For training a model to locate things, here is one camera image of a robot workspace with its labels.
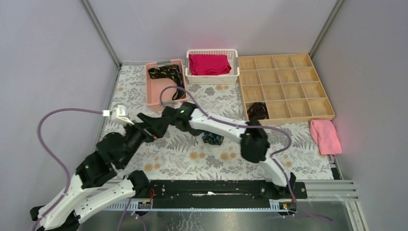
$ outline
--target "gray wall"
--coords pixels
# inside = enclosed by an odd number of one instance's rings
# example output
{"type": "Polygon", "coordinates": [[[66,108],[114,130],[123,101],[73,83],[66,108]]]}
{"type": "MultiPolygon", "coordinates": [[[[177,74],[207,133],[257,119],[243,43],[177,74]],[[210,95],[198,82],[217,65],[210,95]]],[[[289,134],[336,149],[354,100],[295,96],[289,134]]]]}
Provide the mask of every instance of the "gray wall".
{"type": "MultiPolygon", "coordinates": [[[[36,138],[38,121],[64,107],[102,110],[115,66],[78,0],[0,2],[0,224],[31,230],[29,210],[65,185],[36,138]]],[[[61,113],[45,142],[71,173],[90,154],[101,117],[61,113]]]]}
{"type": "Polygon", "coordinates": [[[309,52],[336,0],[90,0],[123,62],[309,52]]]}
{"type": "Polygon", "coordinates": [[[371,231],[407,230],[408,1],[348,0],[314,63],[371,231]]]}

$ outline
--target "plastic basket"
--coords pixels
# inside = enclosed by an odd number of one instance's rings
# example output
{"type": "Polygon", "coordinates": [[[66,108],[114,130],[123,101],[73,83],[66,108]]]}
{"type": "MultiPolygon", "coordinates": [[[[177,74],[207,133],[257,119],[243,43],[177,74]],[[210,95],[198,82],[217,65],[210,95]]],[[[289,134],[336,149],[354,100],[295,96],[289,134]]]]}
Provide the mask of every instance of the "plastic basket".
{"type": "MultiPolygon", "coordinates": [[[[176,84],[174,83],[174,81],[170,79],[166,79],[166,78],[151,79],[148,70],[153,67],[169,65],[169,64],[177,64],[180,67],[180,71],[183,73],[184,87],[186,87],[186,76],[184,73],[183,61],[181,59],[172,59],[171,61],[154,62],[154,63],[146,64],[146,103],[150,107],[150,110],[152,111],[160,111],[164,109],[164,106],[160,104],[160,93],[165,87],[176,86],[176,84]]],[[[171,99],[172,96],[173,96],[172,93],[167,94],[167,98],[170,97],[171,99]]],[[[163,102],[163,104],[165,106],[173,107],[176,102],[184,102],[184,101],[187,101],[187,94],[182,99],[169,100],[169,101],[163,102]]]]}
{"type": "Polygon", "coordinates": [[[189,50],[187,51],[185,73],[189,84],[235,84],[240,75],[238,52],[237,50],[189,50]],[[193,76],[190,71],[190,54],[224,54],[231,65],[231,71],[228,74],[219,76],[193,76]]]}

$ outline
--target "wooden compartment tray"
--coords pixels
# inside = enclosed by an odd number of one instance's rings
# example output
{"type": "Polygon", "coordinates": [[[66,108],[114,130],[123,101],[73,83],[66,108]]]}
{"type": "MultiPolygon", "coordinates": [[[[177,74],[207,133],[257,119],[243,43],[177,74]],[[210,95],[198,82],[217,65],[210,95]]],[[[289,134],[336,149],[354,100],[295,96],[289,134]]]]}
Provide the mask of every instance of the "wooden compartment tray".
{"type": "Polygon", "coordinates": [[[262,125],[333,119],[335,114],[308,54],[239,57],[238,78],[243,113],[255,102],[265,103],[262,125]]]}

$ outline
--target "floral tablecloth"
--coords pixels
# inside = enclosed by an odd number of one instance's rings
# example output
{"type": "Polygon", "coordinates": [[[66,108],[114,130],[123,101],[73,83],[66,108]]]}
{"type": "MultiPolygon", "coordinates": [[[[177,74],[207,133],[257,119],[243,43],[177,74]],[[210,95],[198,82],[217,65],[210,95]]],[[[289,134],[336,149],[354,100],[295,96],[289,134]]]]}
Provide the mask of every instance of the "floral tablecloth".
{"type": "MultiPolygon", "coordinates": [[[[159,117],[146,105],[145,68],[143,65],[122,66],[113,103],[124,104],[130,119],[137,120],[137,113],[159,117]]],[[[197,102],[209,112],[233,119],[243,119],[242,103],[236,85],[187,85],[197,102]]],[[[278,159],[299,180],[333,179],[329,161],[321,156],[310,137],[307,123],[278,125],[289,132],[292,146],[277,155],[278,159]]],[[[118,124],[108,122],[103,135],[123,133],[118,124]]],[[[285,136],[267,130],[271,147],[284,147],[285,136]]],[[[162,139],[145,143],[138,149],[128,166],[118,172],[119,177],[134,170],[144,170],[150,180],[266,180],[268,175],[258,165],[245,161],[240,146],[225,138],[221,146],[203,142],[201,135],[194,137],[169,126],[162,139]]]]}

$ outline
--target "glossy gray floor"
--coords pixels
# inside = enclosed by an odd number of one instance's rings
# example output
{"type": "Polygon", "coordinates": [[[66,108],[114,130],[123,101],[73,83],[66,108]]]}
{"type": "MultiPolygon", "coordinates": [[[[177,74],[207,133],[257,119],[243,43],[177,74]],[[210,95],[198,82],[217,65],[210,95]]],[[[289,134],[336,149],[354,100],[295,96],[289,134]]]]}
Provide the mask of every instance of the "glossy gray floor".
{"type": "MultiPolygon", "coordinates": [[[[148,231],[352,231],[345,205],[341,202],[302,202],[309,212],[335,220],[326,224],[313,218],[279,218],[266,212],[150,212],[143,216],[148,231]]],[[[102,211],[87,222],[81,231],[115,231],[122,212],[102,211]]],[[[142,231],[140,219],[127,213],[121,231],[142,231]]]]}

